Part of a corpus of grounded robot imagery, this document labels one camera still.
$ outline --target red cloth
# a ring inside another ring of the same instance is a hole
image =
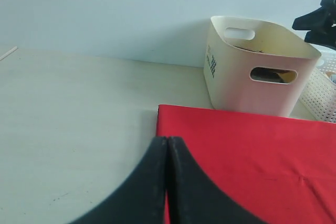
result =
[[[336,124],[161,105],[211,180],[268,223],[336,223]]]

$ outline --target black object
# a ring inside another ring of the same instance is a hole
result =
[[[265,223],[208,178],[180,137],[168,140],[166,186],[171,224]]]
[[[162,224],[166,151],[166,138],[154,138],[124,183],[72,224]]]
[[[305,42],[336,50],[336,0],[322,0],[317,10],[294,20],[294,30],[307,30]]]

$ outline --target handle hole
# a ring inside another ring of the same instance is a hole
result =
[[[228,27],[224,31],[224,36],[231,39],[252,40],[255,37],[255,32],[248,29]]]
[[[290,84],[293,82],[297,73],[293,70],[283,70],[274,68],[256,67],[252,69],[250,77],[254,81],[275,82]]]

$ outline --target perforated basket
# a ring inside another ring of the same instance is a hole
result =
[[[320,66],[317,66],[304,88],[300,101],[320,121],[336,122],[336,84],[326,72],[336,73],[336,54],[323,52]]]

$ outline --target plastic bin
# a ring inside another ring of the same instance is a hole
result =
[[[336,53],[325,52],[320,66],[316,67],[303,90],[300,101],[320,121],[336,122],[336,84],[326,72],[336,72]]]
[[[228,36],[228,31],[252,36]],[[218,110],[289,116],[320,56],[280,25],[214,16],[204,65],[212,105]],[[264,75],[265,70],[272,78]],[[283,81],[284,73],[290,80]]]

